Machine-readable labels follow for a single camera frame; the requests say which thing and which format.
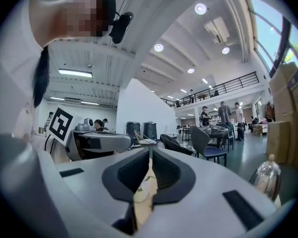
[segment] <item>black slot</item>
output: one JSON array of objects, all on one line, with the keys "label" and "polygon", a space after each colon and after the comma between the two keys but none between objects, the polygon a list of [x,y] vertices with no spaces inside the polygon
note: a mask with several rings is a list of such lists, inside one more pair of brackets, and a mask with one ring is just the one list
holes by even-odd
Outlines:
[{"label": "black slot", "polygon": [[264,220],[238,191],[224,192],[223,196],[247,230]]},{"label": "black slot", "polygon": [[78,169],[71,169],[71,170],[65,170],[65,171],[60,171],[60,175],[61,177],[70,177],[70,176],[73,176],[73,175],[77,175],[79,173],[82,173],[84,172],[83,169],[81,168],[78,168]]}]

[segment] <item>black bin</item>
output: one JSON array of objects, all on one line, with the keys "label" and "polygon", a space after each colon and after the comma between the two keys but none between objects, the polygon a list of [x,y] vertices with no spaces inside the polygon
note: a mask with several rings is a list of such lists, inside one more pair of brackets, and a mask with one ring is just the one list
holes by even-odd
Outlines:
[{"label": "black bin", "polygon": [[136,121],[129,121],[126,125],[126,133],[133,138],[133,143],[137,143],[137,139],[135,136],[135,130],[140,131],[140,123]]},{"label": "black bin", "polygon": [[144,122],[144,135],[149,138],[157,141],[157,124],[151,121]]}]

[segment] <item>man in white shirt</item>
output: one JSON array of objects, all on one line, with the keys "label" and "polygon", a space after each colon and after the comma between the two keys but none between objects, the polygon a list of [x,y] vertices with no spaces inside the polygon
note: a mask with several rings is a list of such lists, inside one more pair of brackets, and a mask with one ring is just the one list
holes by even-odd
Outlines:
[{"label": "man in white shirt", "polygon": [[236,116],[237,116],[237,141],[244,139],[244,128],[243,128],[243,110],[239,107],[238,102],[235,102]]},{"label": "man in white shirt", "polygon": [[20,0],[13,8],[0,28],[0,134],[44,150],[44,143],[33,144],[31,133],[34,109],[49,83],[47,45],[59,38],[103,36],[115,17],[116,4],[114,10],[109,4],[109,0]]}]

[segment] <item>black metal railing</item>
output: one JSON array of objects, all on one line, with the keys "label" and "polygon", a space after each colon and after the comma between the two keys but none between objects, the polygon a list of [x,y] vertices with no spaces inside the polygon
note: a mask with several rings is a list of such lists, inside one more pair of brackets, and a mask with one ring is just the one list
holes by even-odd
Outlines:
[{"label": "black metal railing", "polygon": [[242,77],[225,82],[223,84],[213,86],[210,89],[194,93],[191,96],[184,97],[177,101],[171,101],[166,99],[162,100],[172,108],[179,108],[190,103],[206,100],[214,96],[229,93],[246,86],[254,85],[256,83],[259,83],[258,77],[256,75],[256,72],[252,72]]}]

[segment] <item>black headset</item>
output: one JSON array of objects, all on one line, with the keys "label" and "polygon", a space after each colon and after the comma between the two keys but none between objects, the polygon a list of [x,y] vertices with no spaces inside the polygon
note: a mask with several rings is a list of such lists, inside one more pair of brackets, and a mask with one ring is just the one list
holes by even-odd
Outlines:
[{"label": "black headset", "polygon": [[[112,37],[113,43],[118,44],[123,40],[123,37],[134,15],[129,11],[119,15],[119,13],[116,12],[116,0],[106,0],[106,2],[108,4],[108,25],[113,26],[109,36]],[[114,20],[115,15],[119,16],[119,18],[116,20]]]}]

